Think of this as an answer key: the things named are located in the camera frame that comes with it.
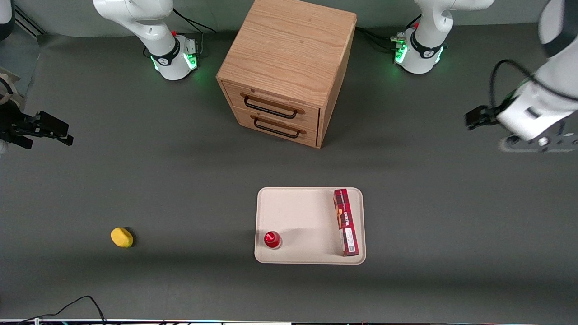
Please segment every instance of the cable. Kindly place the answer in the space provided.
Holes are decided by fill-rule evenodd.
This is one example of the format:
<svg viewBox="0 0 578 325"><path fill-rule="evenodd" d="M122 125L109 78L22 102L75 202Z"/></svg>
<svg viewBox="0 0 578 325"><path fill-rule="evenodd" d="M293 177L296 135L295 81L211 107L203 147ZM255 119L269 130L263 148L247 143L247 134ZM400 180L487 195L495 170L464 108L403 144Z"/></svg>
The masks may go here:
<svg viewBox="0 0 578 325"><path fill-rule="evenodd" d="M419 16L417 16L414 20L412 20L411 23L407 24L407 26L405 28L410 28L413 25L413 23L415 23L420 17L421 17L421 14Z"/></svg>
<svg viewBox="0 0 578 325"><path fill-rule="evenodd" d="M178 10L176 10L176 9L173 9L173 11L174 11L179 17L181 17L182 19L185 19L185 20L188 21L189 23L194 23L194 24L197 24L197 25L199 25L199 26L201 26L201 27L205 27L206 29L208 29L208 30L210 30L210 31L212 31L212 32L214 32L214 33L217 32L216 30L214 30L214 29L212 29L212 28L210 28L210 27L208 27L208 26L205 26L205 25L203 25L203 24L201 24L201 23L198 23L198 22L196 22L196 21L194 21L194 20L192 20L192 19L189 19L189 18L183 16L183 15L182 15Z"/></svg>
<svg viewBox="0 0 578 325"><path fill-rule="evenodd" d="M12 91L12 87L10 87L10 84L9 84L7 81L5 81L4 78L1 78L1 77L0 77L0 83L2 83L2 85L4 85L4 88L6 88L6 92L7 92L9 95L13 95L13 94L14 94L14 91Z"/></svg>
<svg viewBox="0 0 578 325"><path fill-rule="evenodd" d="M362 34L365 36L365 38L367 38L368 41L370 41L370 42L372 42L373 44L381 47L381 48L384 49L384 50L387 50L388 53L392 53L392 51L393 51L392 48L387 47L387 46L385 46L385 45L382 45L382 44L380 44L378 41L376 41L376 40L374 40L373 38L371 38L370 34L366 34L366 30L364 30L363 28L357 28L357 27L356 27L356 29L357 29L360 33L362 33Z"/></svg>
<svg viewBox="0 0 578 325"><path fill-rule="evenodd" d="M191 23L187 19L185 19L184 21L186 21L189 25L193 26L197 31L199 31L199 33L203 34L203 31L201 31L196 25L194 25L193 23Z"/></svg>
<svg viewBox="0 0 578 325"><path fill-rule="evenodd" d="M205 38L205 33L201 34L201 49L199 50L199 55L203 54L203 49L205 46L203 45L203 39Z"/></svg>
<svg viewBox="0 0 578 325"><path fill-rule="evenodd" d="M491 107L496 107L496 96L495 96L495 84L496 84L496 76L498 74L498 69L500 66L502 66L503 64L509 64L511 66L513 66L514 68L516 68L518 71L520 71L526 78L530 79L532 82L534 82L535 84L537 84L538 86L544 88L546 91L560 96L562 98L571 100L571 101L576 101L578 102L578 97L572 96L572 95L568 95L568 94L564 94L561 93L553 88L551 88L550 86L544 84L543 82L541 82L540 80L536 79L536 77L534 77L533 74L530 73L530 71L528 71L526 68L524 68L521 64L519 64L516 61L513 60L502 60L498 63L496 63L496 65L494 66L494 69L492 70L492 74L490 75L490 105Z"/></svg>
<svg viewBox="0 0 578 325"><path fill-rule="evenodd" d="M373 36L373 37L375 37L375 38L377 38L377 39L390 40L390 38L387 37L387 36L378 35L378 34L376 34L376 33L374 33L374 32L368 31L368 30L365 29L365 28L356 27L356 29L357 29L358 31L364 33L364 34L367 34L367 35L369 35L369 36Z"/></svg>
<svg viewBox="0 0 578 325"><path fill-rule="evenodd" d="M94 304L94 306L95 306L95 307L97 308L97 310L98 310L98 315L101 317L102 323L104 324L104 323L106 322L106 320L105 320L105 317L104 317L104 315L102 314L102 310L101 310L101 308L98 306L97 302L96 302L91 296L82 296L82 297L74 300L73 302L69 303L68 305L62 307L62 309L60 309L60 310L59 310L58 312L56 312L56 313L47 313L47 314L44 314L44 315L34 316L34 317L29 318L29 319L25 319L25 320L23 320L23 321L21 321L21 322L18 322L16 325L20 325L20 324L23 324L23 323L26 323L26 322L30 322L31 320L34 320L35 318L45 318L45 317L56 316L56 315L58 315L59 313L61 313L62 311L64 311L64 309L67 309L68 306L76 303L78 300L81 300L82 298L89 298L89 299L92 301L92 303Z"/></svg>

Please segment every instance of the red bottle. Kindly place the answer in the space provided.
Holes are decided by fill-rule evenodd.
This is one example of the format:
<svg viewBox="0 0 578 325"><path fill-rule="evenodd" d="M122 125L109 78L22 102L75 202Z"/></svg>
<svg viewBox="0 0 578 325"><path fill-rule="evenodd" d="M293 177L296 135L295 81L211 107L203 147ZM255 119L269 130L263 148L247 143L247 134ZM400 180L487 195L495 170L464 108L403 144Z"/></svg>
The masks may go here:
<svg viewBox="0 0 578 325"><path fill-rule="evenodd" d="M271 249L281 247L281 236L277 231L270 231L265 234L265 245Z"/></svg>

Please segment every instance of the wooden cabinet top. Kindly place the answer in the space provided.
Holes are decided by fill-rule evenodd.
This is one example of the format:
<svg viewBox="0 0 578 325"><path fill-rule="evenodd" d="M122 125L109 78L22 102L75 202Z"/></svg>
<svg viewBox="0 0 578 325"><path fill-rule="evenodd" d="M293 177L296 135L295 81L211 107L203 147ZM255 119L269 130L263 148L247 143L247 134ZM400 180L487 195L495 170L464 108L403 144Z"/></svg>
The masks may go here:
<svg viewBox="0 0 578 325"><path fill-rule="evenodd" d="M217 78L322 108L356 21L308 2L255 0Z"/></svg>

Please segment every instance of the gray table surface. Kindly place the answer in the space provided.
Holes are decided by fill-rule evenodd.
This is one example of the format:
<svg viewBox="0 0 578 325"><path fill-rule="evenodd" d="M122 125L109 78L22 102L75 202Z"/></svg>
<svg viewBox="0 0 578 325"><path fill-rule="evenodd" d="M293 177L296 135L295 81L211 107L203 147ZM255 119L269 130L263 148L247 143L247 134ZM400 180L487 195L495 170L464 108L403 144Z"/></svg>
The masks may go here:
<svg viewBox="0 0 578 325"><path fill-rule="evenodd" d="M214 78L233 38L207 34L177 82L136 38L39 40L26 111L75 142L0 159L1 318L91 294L108 318L578 323L577 154L501 153L504 129L462 116L487 103L498 60L545 62L535 25L456 27L425 76L356 34L321 150L237 124ZM500 97L522 80L507 69ZM361 189L366 261L258 263L265 186ZM119 226L137 247L111 243ZM85 301L62 317L97 314Z"/></svg>

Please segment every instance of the wooden drawer cabinet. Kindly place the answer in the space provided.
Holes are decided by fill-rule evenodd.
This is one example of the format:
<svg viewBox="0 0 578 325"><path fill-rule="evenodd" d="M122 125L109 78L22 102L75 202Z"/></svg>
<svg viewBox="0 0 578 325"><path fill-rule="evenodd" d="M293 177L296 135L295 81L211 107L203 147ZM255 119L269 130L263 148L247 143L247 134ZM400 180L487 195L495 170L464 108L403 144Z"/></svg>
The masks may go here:
<svg viewBox="0 0 578 325"><path fill-rule="evenodd" d="M239 124L321 147L356 21L298 0L255 0L217 73Z"/></svg>

